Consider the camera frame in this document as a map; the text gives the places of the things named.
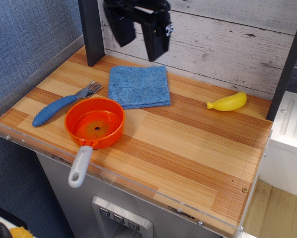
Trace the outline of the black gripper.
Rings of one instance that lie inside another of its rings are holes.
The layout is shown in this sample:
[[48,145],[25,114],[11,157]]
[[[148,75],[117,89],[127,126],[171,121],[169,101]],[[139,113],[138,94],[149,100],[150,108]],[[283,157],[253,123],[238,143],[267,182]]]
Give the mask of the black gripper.
[[155,61],[169,50],[170,3],[166,0],[105,0],[105,14],[112,22],[112,32],[120,47],[136,38],[134,22],[142,24],[148,60]]

